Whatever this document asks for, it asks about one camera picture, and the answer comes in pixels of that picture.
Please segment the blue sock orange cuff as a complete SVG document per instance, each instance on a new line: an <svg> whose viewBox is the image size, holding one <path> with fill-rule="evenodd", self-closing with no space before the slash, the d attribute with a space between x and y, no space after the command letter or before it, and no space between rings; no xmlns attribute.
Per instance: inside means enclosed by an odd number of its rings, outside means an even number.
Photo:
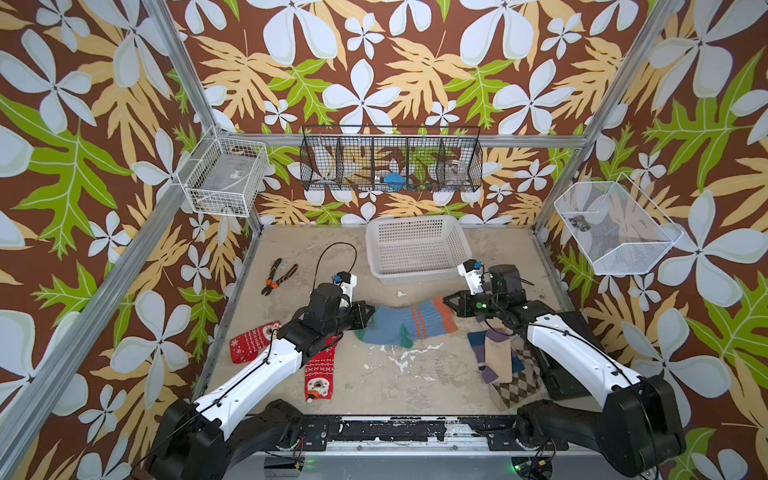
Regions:
<svg viewBox="0 0 768 480"><path fill-rule="evenodd" d="M367 326L355 335L366 344L410 349L416 340L457 330L454 312L438 297L411 307L377 307Z"/></svg>

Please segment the red christmas sock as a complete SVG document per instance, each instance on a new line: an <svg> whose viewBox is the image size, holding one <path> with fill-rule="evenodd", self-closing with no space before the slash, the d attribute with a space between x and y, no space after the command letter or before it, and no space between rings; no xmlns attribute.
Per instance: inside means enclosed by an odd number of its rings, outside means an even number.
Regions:
<svg viewBox="0 0 768 480"><path fill-rule="evenodd" d="M229 351L233 364L250 363L270 345L272 335L281 327L281 323L271 322L240 334L229 341Z"/></svg>
<svg viewBox="0 0 768 480"><path fill-rule="evenodd" d="M321 349L305 365L305 400L330 400L334 390L335 353L342 335L329 338Z"/></svg>

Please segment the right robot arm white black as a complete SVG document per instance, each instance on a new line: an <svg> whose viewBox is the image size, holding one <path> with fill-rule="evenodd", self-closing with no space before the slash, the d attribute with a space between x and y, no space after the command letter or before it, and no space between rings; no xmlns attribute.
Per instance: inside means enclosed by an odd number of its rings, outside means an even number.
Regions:
<svg viewBox="0 0 768 480"><path fill-rule="evenodd" d="M495 318L563 367L597 401L586 411L539 400L520 407L515 439L526 449L559 441L600 453L617 472L634 477L687 449L675 393L661 375L647 376L612 359L601 347L520 288L511 264L475 260L457 267L467 287L443 302L461 318Z"/></svg>

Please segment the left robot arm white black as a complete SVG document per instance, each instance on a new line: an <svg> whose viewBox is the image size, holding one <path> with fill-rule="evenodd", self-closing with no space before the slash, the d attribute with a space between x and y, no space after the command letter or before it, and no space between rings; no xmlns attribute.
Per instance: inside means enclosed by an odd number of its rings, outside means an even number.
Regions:
<svg viewBox="0 0 768 480"><path fill-rule="evenodd" d="M137 471L153 479L221 479L252 453L276 446L301 413L281 400L259 415L251 412L344 332L367 326L375 309L354 300L356 284L356 276L338 274L315 287L308 305L276 330L255 360L196 401L174 402Z"/></svg>

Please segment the white plastic laundry basket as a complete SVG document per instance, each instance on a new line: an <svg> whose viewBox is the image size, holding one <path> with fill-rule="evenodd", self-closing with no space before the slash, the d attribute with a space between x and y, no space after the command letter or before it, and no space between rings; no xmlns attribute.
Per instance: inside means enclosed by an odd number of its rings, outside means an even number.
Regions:
<svg viewBox="0 0 768 480"><path fill-rule="evenodd" d="M366 226L372 275L385 284L444 280L473 254L459 221L448 215L379 218Z"/></svg>

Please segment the orange black cutting pliers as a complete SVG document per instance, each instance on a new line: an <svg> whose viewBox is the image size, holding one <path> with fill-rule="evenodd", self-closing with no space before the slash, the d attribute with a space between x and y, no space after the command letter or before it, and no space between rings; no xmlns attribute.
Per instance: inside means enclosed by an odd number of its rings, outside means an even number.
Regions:
<svg viewBox="0 0 768 480"><path fill-rule="evenodd" d="M282 283L291 278L298 270L298 265L292 265L284 274L278 276L277 270L282 264L283 259L277 258L271 265L269 275L265 282L264 288L261 290L262 296L269 296L274 290L277 290Z"/></svg>

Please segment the black metal base rail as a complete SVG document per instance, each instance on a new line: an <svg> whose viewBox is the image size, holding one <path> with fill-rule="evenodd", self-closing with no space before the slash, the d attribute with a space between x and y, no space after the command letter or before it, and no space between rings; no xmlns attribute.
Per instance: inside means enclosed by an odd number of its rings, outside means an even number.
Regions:
<svg viewBox="0 0 768 480"><path fill-rule="evenodd" d="M327 451L332 443L435 445L460 449L478 444L488 451L523 451L514 415L361 416L305 415L288 427L280 446Z"/></svg>

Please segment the white mesh wall basket right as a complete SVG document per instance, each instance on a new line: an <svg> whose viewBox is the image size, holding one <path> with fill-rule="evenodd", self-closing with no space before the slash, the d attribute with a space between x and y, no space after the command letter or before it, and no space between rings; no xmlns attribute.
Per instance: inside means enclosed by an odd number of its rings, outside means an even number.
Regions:
<svg viewBox="0 0 768 480"><path fill-rule="evenodd" d="M683 229L626 174L576 182L554 207L598 276L648 274L683 237Z"/></svg>

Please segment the aluminium frame post right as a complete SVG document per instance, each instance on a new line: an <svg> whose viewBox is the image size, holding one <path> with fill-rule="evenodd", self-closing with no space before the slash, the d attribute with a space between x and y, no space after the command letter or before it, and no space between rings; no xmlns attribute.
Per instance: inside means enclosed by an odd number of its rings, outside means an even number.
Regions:
<svg viewBox="0 0 768 480"><path fill-rule="evenodd" d="M634 76L640 71L670 17L676 14L683 4L683 1L661 0L657 1L654 8L650 10L648 18L622 60L616 76L607 88L590 125L586 127L581 137L581 143L578 147L573 147L572 155L546 197L533 224L535 233L547 226L554 212L555 200L569 188L574 173L585 160L589 159L590 151L596 147L597 137L605 129L605 124L613 109L620 103Z"/></svg>

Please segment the aluminium frame post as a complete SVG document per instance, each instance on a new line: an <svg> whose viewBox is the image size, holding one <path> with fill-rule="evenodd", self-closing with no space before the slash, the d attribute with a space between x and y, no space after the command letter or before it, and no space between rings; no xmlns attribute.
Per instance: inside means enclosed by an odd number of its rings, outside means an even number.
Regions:
<svg viewBox="0 0 768 480"><path fill-rule="evenodd" d="M179 32L175 27L167 3L165 1L144 1L142 5L148 11L149 19L156 25L160 38L168 50L169 58L178 76L180 85L187 95L190 109L197 116L203 129L200 139L203 133L210 128L228 132L219 125L213 115L213 107L195 71L191 56L184 42L179 38ZM254 206L250 215L244 219L247 220L255 236L262 234L263 224L255 212Z"/></svg>
<svg viewBox="0 0 768 480"><path fill-rule="evenodd" d="M554 212L555 200L569 188L574 173L585 160L589 159L590 151L596 147L597 137L605 129L605 124L613 109L620 103L634 76L640 71L670 17L676 14L683 4L683 1L661 0L657 1L654 8L650 10L648 18L622 60L616 76L607 88L590 125L586 127L581 137L581 143L578 147L573 147L572 155L546 197L533 224L535 233L547 226Z"/></svg>

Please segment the aluminium frame post left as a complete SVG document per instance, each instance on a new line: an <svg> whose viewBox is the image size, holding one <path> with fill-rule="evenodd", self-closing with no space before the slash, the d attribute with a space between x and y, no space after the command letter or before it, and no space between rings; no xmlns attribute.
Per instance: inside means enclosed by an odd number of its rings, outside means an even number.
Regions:
<svg viewBox="0 0 768 480"><path fill-rule="evenodd" d="M213 115L213 107L195 71L191 56L184 42L179 38L179 32L175 27L167 3L165 1L144 1L142 5L148 11L149 19L156 25L160 38L168 50L169 58L178 76L180 85L187 95L190 109L197 116L203 129L200 139L203 133L210 128L228 132L219 125ZM255 236L262 234L263 224L255 212L254 206L250 215L244 219L247 220Z"/></svg>

